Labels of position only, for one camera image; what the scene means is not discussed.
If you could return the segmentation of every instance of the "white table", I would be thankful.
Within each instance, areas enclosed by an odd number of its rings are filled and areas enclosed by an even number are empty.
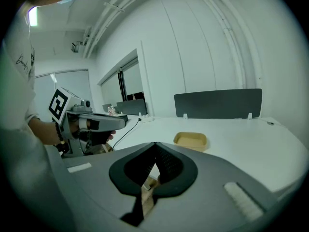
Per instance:
[[[113,146],[138,121],[128,116],[127,126],[110,140]],[[272,118],[269,125],[260,119],[183,119],[155,118],[139,122],[115,147],[115,150],[148,142],[173,144],[178,132],[199,132],[206,135],[204,153],[221,157],[248,173],[270,191],[276,192],[302,177],[308,167],[309,152],[285,127]],[[158,177],[155,166],[150,175]]]

